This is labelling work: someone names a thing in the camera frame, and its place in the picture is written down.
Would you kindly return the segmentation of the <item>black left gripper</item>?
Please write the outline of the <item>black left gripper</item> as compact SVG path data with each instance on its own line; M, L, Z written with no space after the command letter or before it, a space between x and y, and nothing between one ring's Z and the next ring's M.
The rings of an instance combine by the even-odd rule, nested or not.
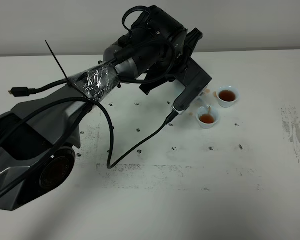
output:
M192 59L192 54L202 38L203 33L197 28L189 32L185 37L182 51L177 53L174 65L169 73L154 83L141 84L139 89L148 95L151 90L167 82L177 82L179 86L187 88L195 80L198 80L205 88L211 82L212 77Z

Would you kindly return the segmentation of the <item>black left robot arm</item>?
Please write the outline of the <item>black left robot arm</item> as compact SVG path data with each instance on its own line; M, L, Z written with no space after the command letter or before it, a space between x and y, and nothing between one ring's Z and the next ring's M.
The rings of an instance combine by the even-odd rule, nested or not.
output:
M123 84L137 84L144 94L178 81L184 90L164 120L168 125L185 112L212 78L192 59L203 33L188 31L157 6L140 12L127 33L108 47L97 66L39 89L14 87L14 97L51 88L47 97L18 103L0 115L0 210L14 211L59 187L71 174L80 148L79 125L94 108L114 126L101 102Z

